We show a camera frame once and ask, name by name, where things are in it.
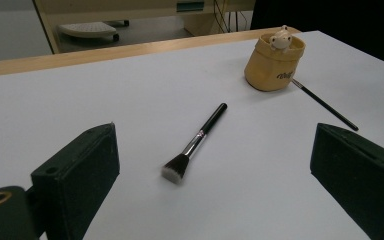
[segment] wooden table edge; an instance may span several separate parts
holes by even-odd
[[[98,61],[126,58],[151,53],[167,52],[186,48],[208,46],[213,44],[238,42],[244,40],[258,39],[263,34],[274,33],[279,28],[265,28],[243,32],[215,34],[199,37],[181,38],[160,42],[149,42],[101,48],[79,52],[62,53],[55,55],[44,55],[0,61],[0,75],[23,73],[36,70],[72,66],[77,64],[92,63]],[[289,27],[291,33],[300,31]]]

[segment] brush bristles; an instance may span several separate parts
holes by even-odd
[[[179,154],[173,158],[161,169],[161,175],[167,180],[179,184],[183,175],[185,174],[186,167],[188,166],[189,158],[184,154]]]

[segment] makeup brush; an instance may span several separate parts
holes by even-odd
[[[325,101],[320,99],[316,94],[311,92],[308,88],[306,88],[304,85],[302,85],[300,82],[292,78],[292,82],[300,88],[302,91],[308,94],[311,98],[316,100],[316,102],[320,103],[324,108],[326,108],[329,112],[331,112],[333,115],[335,115],[339,120],[344,122],[348,127],[350,127],[354,131],[358,131],[358,127],[352,123],[350,120],[346,119],[343,115],[341,115],[339,112],[337,112],[335,109],[333,109],[329,104],[327,104]]]
[[[205,138],[205,136],[210,132],[211,128],[223,114],[223,112],[227,109],[227,104],[222,103],[217,108],[217,110],[211,115],[211,117],[207,120],[207,122],[202,126],[196,136],[189,142],[186,146],[185,150],[182,153],[177,155],[171,161],[169,161],[166,165],[161,169],[161,175],[167,180],[179,184],[183,175],[185,174],[186,168],[188,166],[189,160],[192,157],[194,150],[199,146],[201,141]]]

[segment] thin black brush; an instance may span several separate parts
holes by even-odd
[[[312,97],[314,100],[316,100],[316,102],[320,103],[324,108],[326,108],[329,112],[331,112],[333,115],[335,115],[337,118],[339,118],[339,120],[341,120],[342,122],[344,122],[348,127],[350,127],[352,130],[354,131],[358,131],[358,127],[352,123],[350,120],[348,120],[347,118],[345,118],[344,116],[342,116],[339,112],[337,112],[335,109],[333,109],[331,106],[329,106],[329,104],[327,104],[325,101],[323,101],[322,99],[320,99],[318,96],[316,96],[316,94],[314,94],[313,92],[311,92],[310,90],[308,90],[308,88],[304,87],[304,85],[302,85],[300,82],[298,82],[297,80],[295,79],[292,79],[292,82],[298,87],[300,88],[302,91],[304,91],[305,93],[308,94],[308,96]]]

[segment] silver ferrule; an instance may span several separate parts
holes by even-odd
[[[185,150],[183,150],[182,154],[186,155],[188,158],[192,158],[192,154],[195,149],[198,148],[199,143],[205,138],[204,131],[199,131],[196,136],[189,142],[188,146],[186,146]]]

